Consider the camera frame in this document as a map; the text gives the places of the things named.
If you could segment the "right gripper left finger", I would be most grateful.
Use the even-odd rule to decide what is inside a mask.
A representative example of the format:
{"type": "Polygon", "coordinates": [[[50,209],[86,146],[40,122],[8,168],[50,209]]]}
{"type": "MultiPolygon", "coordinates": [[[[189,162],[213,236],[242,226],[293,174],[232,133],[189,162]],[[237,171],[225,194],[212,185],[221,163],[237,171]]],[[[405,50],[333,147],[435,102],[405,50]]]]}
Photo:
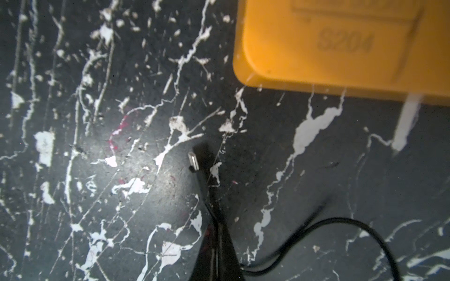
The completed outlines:
{"type": "Polygon", "coordinates": [[[217,242],[218,232],[216,226],[211,221],[202,239],[199,254],[189,281],[216,281],[218,279],[216,261],[217,242]]]}

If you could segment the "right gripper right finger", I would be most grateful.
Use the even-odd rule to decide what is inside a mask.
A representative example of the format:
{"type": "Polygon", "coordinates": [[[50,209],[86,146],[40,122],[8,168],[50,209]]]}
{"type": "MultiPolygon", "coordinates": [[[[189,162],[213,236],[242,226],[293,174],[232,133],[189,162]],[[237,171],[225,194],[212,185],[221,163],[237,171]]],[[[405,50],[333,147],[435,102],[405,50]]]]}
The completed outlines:
{"type": "Polygon", "coordinates": [[[219,281],[244,281],[232,238],[226,224],[217,225],[217,276],[219,281]]]}

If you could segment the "orange power strip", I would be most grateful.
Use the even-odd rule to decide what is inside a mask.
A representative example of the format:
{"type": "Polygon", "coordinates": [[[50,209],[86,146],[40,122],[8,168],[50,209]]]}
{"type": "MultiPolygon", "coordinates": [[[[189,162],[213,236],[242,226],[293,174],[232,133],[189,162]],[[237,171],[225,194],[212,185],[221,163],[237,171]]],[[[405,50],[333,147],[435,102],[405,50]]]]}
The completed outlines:
{"type": "Polygon", "coordinates": [[[450,103],[448,1],[239,1],[233,70],[249,87],[450,103]]]}

